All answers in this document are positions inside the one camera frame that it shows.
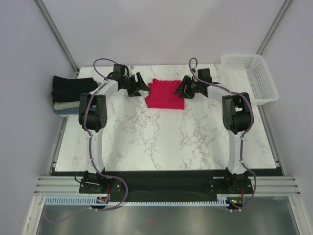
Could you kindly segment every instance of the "black mounting plate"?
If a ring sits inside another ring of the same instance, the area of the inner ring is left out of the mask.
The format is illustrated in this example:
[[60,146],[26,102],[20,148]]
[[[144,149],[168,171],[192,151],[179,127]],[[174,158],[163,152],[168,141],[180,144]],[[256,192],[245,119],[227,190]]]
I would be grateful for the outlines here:
[[84,179],[81,180],[79,186],[79,193],[87,194],[102,194],[108,192],[108,185],[110,185],[110,194],[120,194],[122,189],[122,182],[117,179],[106,179],[102,185],[87,183]]
[[241,189],[244,190],[245,194],[253,193],[253,187],[250,179],[247,179],[247,182],[240,184],[239,186],[227,187],[224,178],[210,178],[208,181],[208,188],[209,190],[207,193],[209,194],[241,194]]

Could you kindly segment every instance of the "marble table surface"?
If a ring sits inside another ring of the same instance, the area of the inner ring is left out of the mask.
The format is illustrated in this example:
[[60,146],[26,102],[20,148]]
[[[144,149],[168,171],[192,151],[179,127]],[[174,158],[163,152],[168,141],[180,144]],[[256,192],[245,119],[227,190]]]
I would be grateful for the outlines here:
[[[210,68],[213,81],[232,91],[251,93],[245,74],[225,81],[222,65],[198,65]],[[100,67],[107,75],[112,67]],[[187,65],[135,66],[146,83],[182,80],[191,75]],[[79,78],[103,79],[93,68],[81,68]],[[103,161],[113,170],[191,170],[224,169],[229,158],[229,139],[222,122],[222,106],[215,100],[196,94],[185,100],[184,110],[148,109],[144,97],[128,97],[121,90],[107,100],[108,123],[103,134]],[[250,168],[276,168],[257,106],[255,123],[246,142],[244,161]],[[78,115],[69,116],[56,171],[84,171],[88,160],[87,135],[78,123]]]

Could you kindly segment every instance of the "red cloth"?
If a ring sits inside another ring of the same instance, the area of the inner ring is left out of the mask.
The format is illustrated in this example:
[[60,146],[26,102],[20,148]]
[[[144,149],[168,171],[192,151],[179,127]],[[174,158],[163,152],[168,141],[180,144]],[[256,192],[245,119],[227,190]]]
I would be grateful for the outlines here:
[[184,109],[184,98],[178,94],[173,94],[174,90],[180,85],[181,81],[159,81],[153,79],[149,83],[149,95],[145,97],[148,108],[160,109]]

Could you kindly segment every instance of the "white wall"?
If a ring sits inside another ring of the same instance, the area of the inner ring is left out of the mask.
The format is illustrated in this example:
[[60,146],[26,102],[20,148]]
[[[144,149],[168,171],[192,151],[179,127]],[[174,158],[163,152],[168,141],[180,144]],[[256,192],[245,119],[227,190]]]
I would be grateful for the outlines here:
[[74,73],[33,0],[0,1],[0,233],[18,235],[60,125],[52,76]]
[[286,173],[313,219],[313,1],[295,0],[264,57],[279,93],[266,111]]
[[283,0],[43,0],[79,67],[220,63],[255,53]]

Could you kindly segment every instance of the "purple cable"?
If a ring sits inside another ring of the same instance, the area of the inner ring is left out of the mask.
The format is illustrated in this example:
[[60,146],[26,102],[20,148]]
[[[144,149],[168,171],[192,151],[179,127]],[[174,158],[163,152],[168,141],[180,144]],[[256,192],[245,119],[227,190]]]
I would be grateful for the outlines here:
[[59,219],[59,220],[50,220],[50,219],[47,217],[46,209],[45,209],[45,210],[44,210],[44,218],[45,218],[45,220],[46,220],[47,222],[49,222],[49,223],[51,223],[51,224],[58,224],[58,223],[63,222],[64,220],[67,220],[67,219],[73,217],[74,215],[79,214],[80,212],[84,212],[84,211],[87,211],[87,210],[89,210],[89,208],[83,208],[83,209],[81,209],[81,210],[79,210],[79,211],[76,211],[76,212],[74,212],[74,213],[68,215],[67,217],[65,217],[65,218],[63,218],[63,219]]
[[[110,59],[107,59],[107,58],[100,58],[100,59],[97,59],[97,60],[95,60],[95,61],[93,62],[93,68],[94,68],[94,70],[95,70],[101,77],[103,77],[103,78],[107,81],[107,78],[106,78],[104,75],[102,75],[102,74],[96,69],[96,67],[95,67],[95,63],[96,63],[97,61],[99,61],[99,60],[108,60],[108,61],[111,61],[111,62],[113,62],[113,63],[115,63],[115,64],[117,64],[117,63],[116,63],[115,61],[110,60]],[[94,92],[94,94],[92,94],[92,96],[90,97],[89,103],[88,103],[88,105],[87,105],[87,109],[86,109],[86,114],[85,114],[85,118],[84,118],[84,129],[85,129],[85,131],[87,131],[88,134],[89,134],[89,158],[91,159],[91,164],[92,164],[93,168],[95,169],[95,171],[96,171],[99,175],[101,175],[102,177],[105,177],[105,178],[114,178],[114,179],[120,180],[120,181],[125,185],[126,193],[125,193],[125,197],[123,198],[123,200],[122,200],[121,202],[119,202],[117,205],[115,205],[115,206],[113,206],[113,207],[110,207],[110,208],[98,209],[98,211],[110,211],[110,210],[117,209],[117,208],[119,208],[119,207],[122,206],[122,204],[126,201],[127,196],[128,196],[128,186],[127,186],[126,182],[125,182],[122,178],[120,178],[120,177],[113,176],[113,175],[104,175],[104,174],[102,174],[102,173],[97,169],[97,167],[96,167],[96,165],[95,165],[95,163],[94,163],[94,161],[93,161],[92,152],[91,152],[92,134],[91,134],[91,132],[87,129],[87,117],[88,117],[88,113],[89,113],[89,110],[90,110],[90,107],[91,107],[91,103],[92,103],[94,97],[95,97],[96,94],[98,94],[99,91],[100,91],[102,88],[104,88],[106,85],[107,85],[107,83],[102,84],[102,85]]]
[[200,82],[202,82],[202,83],[204,83],[204,84],[207,84],[207,85],[210,85],[210,86],[213,86],[213,87],[217,87],[217,88],[223,89],[224,91],[227,91],[228,93],[239,95],[239,96],[244,100],[244,102],[247,104],[247,106],[248,106],[248,108],[249,108],[250,115],[251,115],[251,123],[250,123],[250,126],[248,127],[248,129],[246,129],[246,130],[243,132],[243,134],[241,135],[241,141],[240,141],[240,163],[241,163],[241,165],[242,165],[248,172],[250,172],[250,173],[253,175],[253,178],[254,178],[254,189],[253,189],[253,193],[252,193],[251,197],[249,198],[248,202],[247,202],[246,204],[244,204],[243,207],[241,208],[241,209],[243,209],[243,208],[247,207],[247,206],[250,204],[252,198],[254,197],[255,191],[256,191],[256,175],[255,175],[255,173],[254,173],[252,170],[250,170],[250,169],[243,163],[243,146],[244,146],[244,140],[243,140],[243,138],[244,138],[245,134],[251,129],[252,125],[254,124],[254,116],[253,116],[252,107],[251,107],[251,105],[249,104],[249,101],[247,100],[247,98],[246,98],[243,94],[237,93],[237,92],[232,92],[232,91],[230,91],[229,89],[227,89],[226,87],[223,87],[223,86],[221,86],[221,85],[217,85],[217,84],[214,84],[214,83],[205,82],[205,81],[199,79],[199,78],[196,76],[196,74],[195,74],[195,73],[192,71],[192,69],[191,69],[191,62],[192,62],[192,60],[195,60],[195,61],[196,61],[196,66],[197,66],[197,64],[198,64],[198,60],[197,60],[195,57],[192,57],[192,58],[189,60],[189,69],[190,69],[190,72],[191,72],[191,74],[193,75],[193,77],[194,77],[196,80],[198,80],[198,81],[200,81]]
[[93,69],[96,71],[97,74],[99,74],[101,77],[103,77],[106,81],[108,80],[106,76],[104,76],[102,73],[100,73],[97,68],[96,68],[96,63],[99,61],[99,60],[107,60],[107,61],[111,61],[115,64],[117,64],[114,60],[110,60],[110,59],[107,59],[107,58],[99,58],[99,59],[96,59],[94,62],[93,62]]

